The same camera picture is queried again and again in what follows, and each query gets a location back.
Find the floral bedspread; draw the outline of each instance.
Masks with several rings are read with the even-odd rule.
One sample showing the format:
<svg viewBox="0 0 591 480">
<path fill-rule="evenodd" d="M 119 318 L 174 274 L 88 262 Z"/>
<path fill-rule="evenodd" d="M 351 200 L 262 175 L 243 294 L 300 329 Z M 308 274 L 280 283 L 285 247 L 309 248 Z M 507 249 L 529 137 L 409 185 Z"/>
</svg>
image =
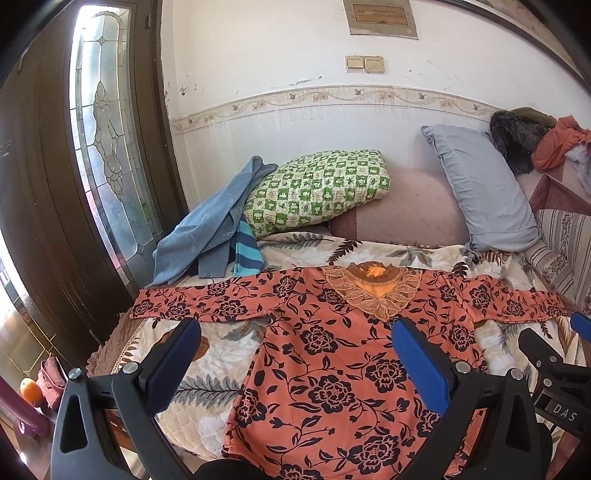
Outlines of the floral bedspread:
<svg viewBox="0 0 591 480">
<path fill-rule="evenodd" d="M 504 279 L 518 290 L 545 290 L 533 269 L 516 254 L 475 254 L 461 246 L 404 247 L 307 232 L 279 233 L 258 243 L 269 270 L 379 261 L 386 265 L 454 271 L 466 278 L 487 274 Z M 229 265 L 227 278 L 231 271 L 232 265 Z M 224 279 L 189 277 L 180 284 L 203 285 L 220 280 Z M 121 352 L 113 373 L 129 361 L 141 362 L 156 343 L 166 340 L 177 324 L 160 319 L 142 322 Z M 169 408 L 157 417 L 171 443 L 206 460 L 221 458 L 226 419 L 266 326 L 265 319 L 202 323 L 202 344 Z M 539 333 L 567 361 L 584 365 L 579 338 L 571 332 L 564 317 L 526 325 L 505 325 L 486 320 L 476 325 L 475 335 L 491 374 L 504 375 L 510 368 L 520 368 L 533 389 L 536 370 L 517 345 L 519 333 L 528 327 Z"/>
</svg>

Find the peeling paint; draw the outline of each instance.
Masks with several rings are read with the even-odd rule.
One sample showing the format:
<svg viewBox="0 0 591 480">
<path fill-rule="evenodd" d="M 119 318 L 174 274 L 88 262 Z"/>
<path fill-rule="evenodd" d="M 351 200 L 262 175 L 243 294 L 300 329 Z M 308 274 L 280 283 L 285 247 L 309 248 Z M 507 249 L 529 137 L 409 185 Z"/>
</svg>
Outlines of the peeling paint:
<svg viewBox="0 0 591 480">
<path fill-rule="evenodd" d="M 301 85 L 302 83 L 311 82 L 312 80 L 314 80 L 314 79 L 299 80 L 298 82 L 290 83 L 290 87 L 294 87 L 296 85 Z"/>
</svg>

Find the light switch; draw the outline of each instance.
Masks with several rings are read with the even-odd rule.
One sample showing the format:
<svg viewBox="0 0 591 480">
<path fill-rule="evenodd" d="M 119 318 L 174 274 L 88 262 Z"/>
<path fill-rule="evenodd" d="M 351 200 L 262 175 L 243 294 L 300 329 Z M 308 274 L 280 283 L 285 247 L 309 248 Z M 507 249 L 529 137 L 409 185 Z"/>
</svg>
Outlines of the light switch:
<svg viewBox="0 0 591 480">
<path fill-rule="evenodd" d="M 363 57 L 360 55 L 347 55 L 345 57 L 345 64 L 347 65 L 347 70 L 363 70 L 365 68 Z"/>
<path fill-rule="evenodd" d="M 363 68 L 367 73 L 384 73 L 383 57 L 363 57 Z"/>
</svg>

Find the white wall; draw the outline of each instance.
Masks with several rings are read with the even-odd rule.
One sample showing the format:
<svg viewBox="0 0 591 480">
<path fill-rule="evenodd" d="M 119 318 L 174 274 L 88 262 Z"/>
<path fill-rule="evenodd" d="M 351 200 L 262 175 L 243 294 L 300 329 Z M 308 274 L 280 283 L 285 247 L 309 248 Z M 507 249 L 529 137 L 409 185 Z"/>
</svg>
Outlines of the white wall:
<svg viewBox="0 0 591 480">
<path fill-rule="evenodd" d="M 411 6 L 419 40 L 350 35 L 342 0 L 165 0 L 170 118 L 298 86 L 372 84 L 530 105 L 591 126 L 587 93 L 536 47 L 459 8 Z M 386 73 L 346 73 L 353 54 L 382 55 Z"/>
<path fill-rule="evenodd" d="M 532 106 L 591 127 L 590 96 L 539 49 L 462 9 L 410 1 L 418 40 L 350 35 L 342 0 L 164 0 L 169 119 L 178 124 L 205 109 L 285 90 L 390 85 L 499 108 Z M 383 56 L 386 73 L 347 73 L 345 55 L 355 54 Z M 223 187 L 254 154 L 282 164 L 329 148 L 379 148 L 393 168 L 437 168 L 433 155 L 419 158 L 427 155 L 421 122 L 472 125 L 454 115 L 345 104 L 252 111 L 239 119 L 230 112 L 222 124 L 173 136 L 189 206 Z"/>
</svg>

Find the orange floral shirt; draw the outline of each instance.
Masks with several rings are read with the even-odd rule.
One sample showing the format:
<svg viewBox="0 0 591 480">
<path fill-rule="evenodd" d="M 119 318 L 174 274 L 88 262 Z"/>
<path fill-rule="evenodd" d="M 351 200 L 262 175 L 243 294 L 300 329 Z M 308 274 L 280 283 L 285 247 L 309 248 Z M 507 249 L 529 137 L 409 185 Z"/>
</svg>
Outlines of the orange floral shirt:
<svg viewBox="0 0 591 480">
<path fill-rule="evenodd" d="M 281 479 L 389 480 L 439 416 L 423 405 L 392 348 L 390 323 L 381 319 L 410 318 L 453 361 L 485 371 L 475 322 L 564 314 L 557 295 L 511 290 L 486 275 L 408 270 L 401 288 L 379 299 L 349 280 L 341 267 L 310 267 L 143 290 L 132 318 L 266 316 L 269 326 L 228 418 L 223 454 Z M 481 422 L 476 414 L 449 475 L 466 462 Z"/>
</svg>

